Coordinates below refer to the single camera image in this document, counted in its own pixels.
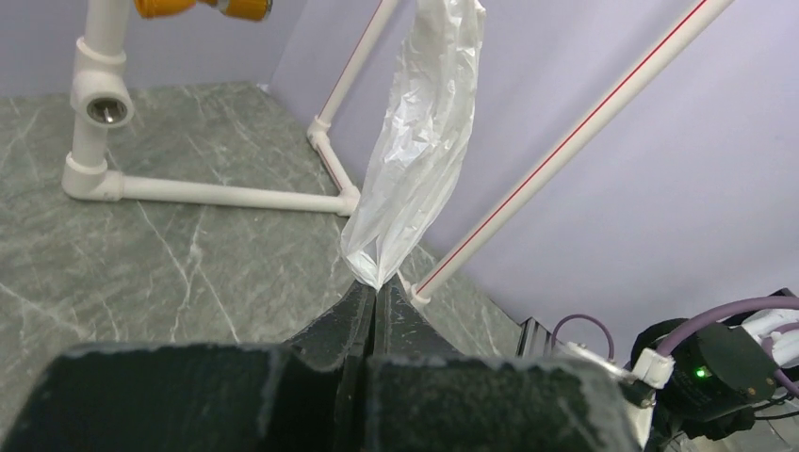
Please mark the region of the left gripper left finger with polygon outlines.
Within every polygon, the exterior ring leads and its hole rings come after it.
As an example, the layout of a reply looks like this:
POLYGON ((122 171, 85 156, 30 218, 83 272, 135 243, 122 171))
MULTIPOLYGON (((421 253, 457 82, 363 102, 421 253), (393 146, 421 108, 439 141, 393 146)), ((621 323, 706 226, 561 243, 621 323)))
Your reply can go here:
POLYGON ((375 291, 280 344, 85 343, 40 374, 5 451, 352 451, 375 291))

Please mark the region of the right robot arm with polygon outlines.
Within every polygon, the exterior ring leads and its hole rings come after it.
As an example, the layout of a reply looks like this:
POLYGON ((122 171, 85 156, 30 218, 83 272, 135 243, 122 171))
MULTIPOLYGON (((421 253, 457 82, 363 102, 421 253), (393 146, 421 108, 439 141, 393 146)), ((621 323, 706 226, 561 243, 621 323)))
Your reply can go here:
POLYGON ((798 297, 788 289, 656 323, 624 365, 575 343, 550 346, 619 382, 645 451, 734 451, 728 437, 758 424, 798 448, 798 297))

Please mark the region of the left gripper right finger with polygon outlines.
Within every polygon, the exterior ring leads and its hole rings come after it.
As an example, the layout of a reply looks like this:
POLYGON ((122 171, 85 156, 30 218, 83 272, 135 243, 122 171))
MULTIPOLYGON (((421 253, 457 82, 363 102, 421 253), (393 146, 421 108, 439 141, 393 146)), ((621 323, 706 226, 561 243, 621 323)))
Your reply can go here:
POLYGON ((576 357, 367 359, 367 451, 637 451, 619 385, 576 357))

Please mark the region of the white plastic bag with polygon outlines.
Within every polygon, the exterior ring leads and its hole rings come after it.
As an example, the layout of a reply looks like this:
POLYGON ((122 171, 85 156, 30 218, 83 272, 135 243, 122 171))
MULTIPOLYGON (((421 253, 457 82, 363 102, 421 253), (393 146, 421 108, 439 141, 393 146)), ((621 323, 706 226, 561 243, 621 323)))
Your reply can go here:
POLYGON ((340 236, 340 254, 359 283, 387 284, 457 185, 473 131, 485 19, 479 1, 416 2, 361 197, 340 236))

